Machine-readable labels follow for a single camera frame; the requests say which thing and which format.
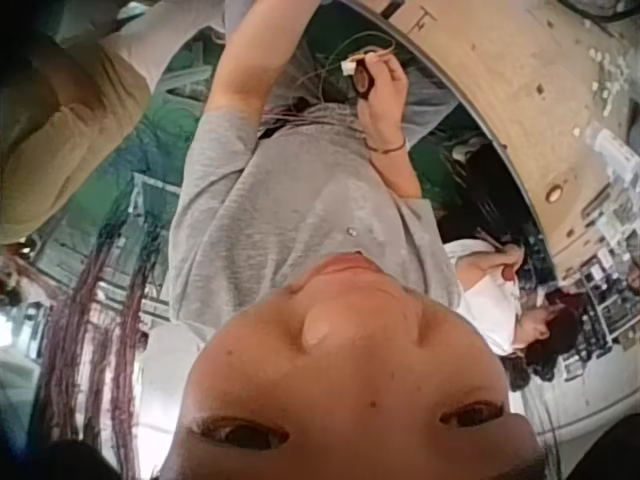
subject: eyebrow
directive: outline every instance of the eyebrow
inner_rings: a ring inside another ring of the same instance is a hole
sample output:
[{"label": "eyebrow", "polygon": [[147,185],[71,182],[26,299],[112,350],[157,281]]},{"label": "eyebrow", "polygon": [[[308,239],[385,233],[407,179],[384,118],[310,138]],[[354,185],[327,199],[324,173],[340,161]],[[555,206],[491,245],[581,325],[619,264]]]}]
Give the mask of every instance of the eyebrow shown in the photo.
[{"label": "eyebrow", "polygon": [[544,455],[537,455],[533,460],[512,467],[487,480],[544,480],[546,478],[547,462]]}]

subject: eye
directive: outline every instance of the eye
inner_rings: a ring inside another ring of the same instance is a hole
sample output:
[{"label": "eye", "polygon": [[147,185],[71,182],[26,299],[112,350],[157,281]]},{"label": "eye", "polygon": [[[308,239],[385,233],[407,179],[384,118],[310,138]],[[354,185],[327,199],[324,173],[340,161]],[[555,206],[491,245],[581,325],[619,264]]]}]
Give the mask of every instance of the eye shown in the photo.
[{"label": "eye", "polygon": [[289,439],[289,434],[258,423],[235,419],[203,419],[196,431],[222,447],[243,450],[275,450]]},{"label": "eye", "polygon": [[504,415],[504,406],[493,402],[476,402],[445,413],[440,422],[458,428],[477,427]]}]

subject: wooden table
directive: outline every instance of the wooden table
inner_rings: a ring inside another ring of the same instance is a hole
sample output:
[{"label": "wooden table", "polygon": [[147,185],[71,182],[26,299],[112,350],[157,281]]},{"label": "wooden table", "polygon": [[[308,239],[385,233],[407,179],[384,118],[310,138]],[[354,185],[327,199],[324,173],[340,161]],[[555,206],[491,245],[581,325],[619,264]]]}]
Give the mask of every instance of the wooden table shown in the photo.
[{"label": "wooden table", "polygon": [[[610,36],[553,0],[345,3],[406,43],[476,117],[521,185],[559,278],[600,248],[583,212],[609,180],[583,135],[598,121],[626,137],[627,90],[613,96],[606,116],[602,94],[616,78],[605,61],[623,72],[619,32]],[[558,185],[562,196],[550,203],[548,192]]]}]

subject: bracelet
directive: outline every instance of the bracelet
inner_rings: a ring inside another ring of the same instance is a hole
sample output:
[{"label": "bracelet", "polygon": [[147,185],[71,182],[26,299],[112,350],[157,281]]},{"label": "bracelet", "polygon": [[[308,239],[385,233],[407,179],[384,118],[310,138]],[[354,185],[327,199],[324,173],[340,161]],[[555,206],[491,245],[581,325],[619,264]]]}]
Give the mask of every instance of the bracelet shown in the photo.
[{"label": "bracelet", "polygon": [[364,146],[367,147],[367,150],[374,152],[374,153],[381,153],[382,155],[388,155],[390,153],[395,153],[395,152],[399,152],[400,150],[406,148],[407,146],[407,139],[405,138],[402,141],[402,145],[400,145],[399,147],[396,148],[390,148],[388,150],[378,150],[377,148],[372,147],[371,145],[369,145],[369,142],[367,142],[367,139],[364,139]]}]

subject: gray pants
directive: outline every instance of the gray pants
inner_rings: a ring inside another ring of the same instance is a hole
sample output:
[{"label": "gray pants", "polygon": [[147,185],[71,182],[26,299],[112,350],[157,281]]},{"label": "gray pants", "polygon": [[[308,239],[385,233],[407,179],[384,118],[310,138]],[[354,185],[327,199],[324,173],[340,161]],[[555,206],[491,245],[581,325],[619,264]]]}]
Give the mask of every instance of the gray pants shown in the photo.
[{"label": "gray pants", "polygon": [[[224,23],[227,39],[233,36],[255,0],[227,0]],[[319,103],[320,75],[305,42],[278,79],[266,103],[265,113],[272,113],[291,105],[292,99],[304,97]],[[456,96],[446,87],[439,87],[416,69],[407,71],[409,94],[402,119],[404,135],[410,147],[433,130],[458,104]]]}]

